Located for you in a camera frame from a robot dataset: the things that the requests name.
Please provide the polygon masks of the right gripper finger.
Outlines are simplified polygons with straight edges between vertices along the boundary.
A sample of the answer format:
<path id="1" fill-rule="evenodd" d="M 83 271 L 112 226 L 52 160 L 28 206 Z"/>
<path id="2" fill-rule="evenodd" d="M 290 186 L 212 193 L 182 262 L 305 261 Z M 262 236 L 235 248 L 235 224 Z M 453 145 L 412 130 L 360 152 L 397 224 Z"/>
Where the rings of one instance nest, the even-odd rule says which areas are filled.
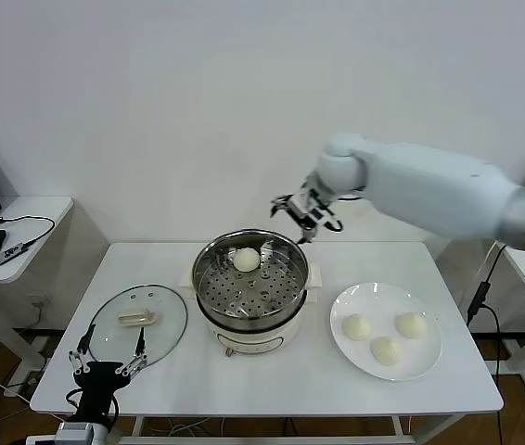
<path id="1" fill-rule="evenodd" d="M 270 217 L 273 218 L 279 211 L 286 212 L 291 218 L 301 218 L 302 213 L 292 195 L 282 195 L 271 201 Z"/>
<path id="2" fill-rule="evenodd" d="M 301 237 L 297 241 L 298 245 L 312 243 L 317 235 L 318 226 L 322 224 L 321 220 L 314 217 L 299 218 L 296 223 L 301 229 Z"/>

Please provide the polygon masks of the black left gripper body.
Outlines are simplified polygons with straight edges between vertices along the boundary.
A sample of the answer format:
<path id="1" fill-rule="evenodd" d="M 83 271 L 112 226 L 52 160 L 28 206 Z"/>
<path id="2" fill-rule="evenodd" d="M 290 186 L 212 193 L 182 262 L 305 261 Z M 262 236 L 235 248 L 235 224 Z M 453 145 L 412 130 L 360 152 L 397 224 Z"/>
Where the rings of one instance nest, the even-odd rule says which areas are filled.
<path id="1" fill-rule="evenodd" d="M 116 421 L 120 407 L 115 393 L 129 385 L 129 376 L 117 370 L 121 362 L 90 362 L 89 371 L 82 368 L 73 372 L 73 379 L 81 393 L 73 421 Z"/>

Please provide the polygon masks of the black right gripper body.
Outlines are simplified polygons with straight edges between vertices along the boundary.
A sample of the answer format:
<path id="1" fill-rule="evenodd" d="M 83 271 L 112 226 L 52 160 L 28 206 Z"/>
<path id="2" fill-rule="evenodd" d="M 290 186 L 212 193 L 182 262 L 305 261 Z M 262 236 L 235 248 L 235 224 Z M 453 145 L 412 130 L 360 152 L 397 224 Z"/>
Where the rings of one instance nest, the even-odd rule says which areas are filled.
<path id="1" fill-rule="evenodd" d="M 338 219 L 335 214 L 309 186 L 303 186 L 289 198 L 289 209 L 302 229 L 312 230 L 318 226 L 327 230 L 338 229 Z"/>

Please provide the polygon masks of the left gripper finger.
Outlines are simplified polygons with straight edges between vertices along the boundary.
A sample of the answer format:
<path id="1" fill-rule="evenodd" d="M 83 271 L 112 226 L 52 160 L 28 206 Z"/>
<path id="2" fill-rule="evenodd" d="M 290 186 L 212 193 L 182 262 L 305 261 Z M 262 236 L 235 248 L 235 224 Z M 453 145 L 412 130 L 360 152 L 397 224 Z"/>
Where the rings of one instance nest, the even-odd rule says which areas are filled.
<path id="1" fill-rule="evenodd" d="M 136 342 L 133 358 L 129 362 L 117 368 L 116 374 L 122 376 L 135 376 L 146 366 L 146 363 L 147 354 L 145 341 L 145 327 L 142 326 L 140 329 L 138 340 Z"/>
<path id="2" fill-rule="evenodd" d="M 68 357 L 75 375 L 81 375 L 90 372 L 87 356 L 95 327 L 95 324 L 90 324 L 85 334 L 81 336 L 77 348 L 75 350 L 69 351 Z"/>

